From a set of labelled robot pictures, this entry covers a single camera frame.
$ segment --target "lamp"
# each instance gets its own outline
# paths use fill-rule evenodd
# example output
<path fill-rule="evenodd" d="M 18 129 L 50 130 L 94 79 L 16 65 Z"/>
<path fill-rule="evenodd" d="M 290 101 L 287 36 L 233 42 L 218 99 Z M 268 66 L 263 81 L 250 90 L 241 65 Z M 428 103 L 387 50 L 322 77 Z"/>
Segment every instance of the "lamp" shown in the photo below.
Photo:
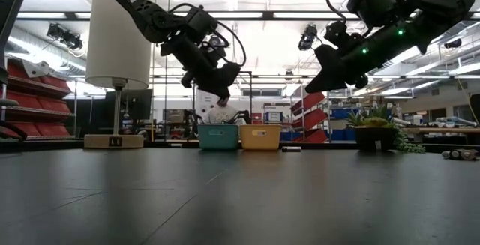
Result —
<path fill-rule="evenodd" d="M 142 148 L 143 136 L 119 135 L 122 89 L 149 86 L 151 44 L 115 0 L 92 0 L 86 82 L 115 89 L 113 135 L 86 135 L 85 148 Z"/>

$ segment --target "ceiling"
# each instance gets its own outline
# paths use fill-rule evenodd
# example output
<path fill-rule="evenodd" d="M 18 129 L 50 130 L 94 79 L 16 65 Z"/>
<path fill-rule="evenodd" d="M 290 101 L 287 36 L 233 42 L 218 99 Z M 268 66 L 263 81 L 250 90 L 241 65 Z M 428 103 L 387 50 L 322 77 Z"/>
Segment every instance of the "ceiling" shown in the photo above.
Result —
<path fill-rule="evenodd" d="M 235 10 L 289 10 L 289 11 L 321 11 L 329 10 L 326 4 L 326 0 L 153 0 L 164 9 L 171 8 L 182 2 L 190 2 L 195 5 L 203 5 L 207 11 L 235 11 Z M 344 8 L 348 0 L 331 0 L 332 4 L 336 8 Z M 92 0 L 25 0 L 23 2 L 22 12 L 90 12 Z M 46 36 L 47 29 L 52 21 L 33 21 L 33 20 L 18 20 L 16 27 L 28 32 L 29 34 L 40 38 L 41 40 L 50 42 L 50 39 Z M 71 30 L 74 33 L 81 34 L 85 45 L 88 45 L 89 41 L 89 22 L 88 21 L 55 21 L 62 27 Z M 286 70 L 294 70 L 295 74 L 316 74 L 320 71 L 321 67 L 316 58 L 313 56 L 313 51 L 299 51 L 298 43 L 301 33 L 304 31 L 306 25 L 314 23 L 316 24 L 319 34 L 323 32 L 323 29 L 330 23 L 329 21 L 226 21 L 224 22 L 230 27 L 235 27 L 237 35 L 241 39 L 245 46 L 247 53 L 247 64 L 243 70 L 253 71 L 255 74 L 285 74 Z M 465 25 L 464 28 L 470 27 L 472 23 Z M 476 33 L 479 27 L 471 28 L 469 31 L 462 31 L 462 37 L 466 38 L 469 42 L 469 46 L 476 45 Z M 365 26 L 362 22 L 351 21 L 349 22 L 349 31 L 363 32 Z M 226 31 L 220 30 L 227 39 L 232 42 L 232 36 Z M 63 48 L 60 43 L 53 43 L 54 46 Z M 461 52 L 467 49 L 468 46 L 464 46 L 464 49 L 455 50 Z M 88 53 L 75 52 L 74 54 L 80 55 L 85 59 Z M 405 73 L 405 68 L 411 70 L 417 67 L 430 64 L 438 61 L 442 56 L 439 53 L 445 55 L 451 55 L 451 52 L 445 50 L 438 50 L 437 46 L 432 46 L 429 49 L 429 53 L 426 56 L 420 56 L 418 53 L 413 53 L 410 56 L 406 56 L 404 60 L 393 64 L 398 69 L 394 70 L 394 67 L 388 69 L 389 75 L 397 75 L 399 73 Z M 243 59 L 242 52 L 236 50 L 233 53 L 232 48 L 227 52 L 228 58 L 241 61 Z M 160 57 L 159 49 L 155 51 L 155 63 L 154 66 L 158 69 L 165 68 L 168 62 L 169 73 L 181 73 L 182 67 L 173 57 Z M 410 66 L 398 66 L 397 64 L 407 63 Z M 382 70 L 377 70 L 376 74 L 381 74 Z M 379 85 L 378 82 L 384 82 L 388 87 L 393 82 L 383 81 L 383 79 L 377 79 L 374 84 Z"/>

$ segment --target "white lamp shade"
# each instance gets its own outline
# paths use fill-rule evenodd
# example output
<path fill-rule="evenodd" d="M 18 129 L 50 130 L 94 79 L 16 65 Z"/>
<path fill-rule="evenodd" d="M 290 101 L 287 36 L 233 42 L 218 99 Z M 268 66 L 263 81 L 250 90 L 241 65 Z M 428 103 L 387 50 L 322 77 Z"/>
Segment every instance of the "white lamp shade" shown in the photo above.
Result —
<path fill-rule="evenodd" d="M 91 8 L 86 82 L 114 88 L 119 78 L 125 88 L 147 88 L 152 45 L 115 0 L 92 0 Z"/>

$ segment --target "lamp base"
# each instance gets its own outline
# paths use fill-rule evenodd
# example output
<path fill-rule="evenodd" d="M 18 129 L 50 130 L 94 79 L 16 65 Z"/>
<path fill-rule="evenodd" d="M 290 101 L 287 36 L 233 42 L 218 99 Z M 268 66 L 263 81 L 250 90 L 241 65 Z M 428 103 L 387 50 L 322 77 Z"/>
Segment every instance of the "lamp base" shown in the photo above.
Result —
<path fill-rule="evenodd" d="M 85 135 L 83 148 L 143 148 L 143 136 L 136 135 Z"/>

